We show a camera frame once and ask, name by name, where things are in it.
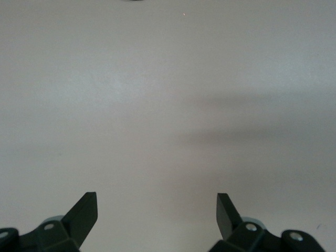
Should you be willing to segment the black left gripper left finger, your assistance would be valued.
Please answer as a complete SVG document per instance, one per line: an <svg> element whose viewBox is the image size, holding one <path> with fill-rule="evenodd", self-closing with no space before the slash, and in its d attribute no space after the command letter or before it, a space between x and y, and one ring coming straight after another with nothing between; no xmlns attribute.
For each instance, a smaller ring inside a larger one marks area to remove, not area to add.
<svg viewBox="0 0 336 252"><path fill-rule="evenodd" d="M1 228L1 251L80 251L97 219L97 194L86 192L65 215L50 217L27 234Z"/></svg>

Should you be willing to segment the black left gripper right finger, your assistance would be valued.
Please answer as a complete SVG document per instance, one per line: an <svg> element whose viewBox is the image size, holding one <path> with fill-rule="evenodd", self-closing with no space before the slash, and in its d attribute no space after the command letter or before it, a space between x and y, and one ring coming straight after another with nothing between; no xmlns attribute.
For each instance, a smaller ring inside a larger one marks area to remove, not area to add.
<svg viewBox="0 0 336 252"><path fill-rule="evenodd" d="M277 237L260 221L242 218L226 193L217 194L216 221L222 239L210 251L325 251L303 231L288 229Z"/></svg>

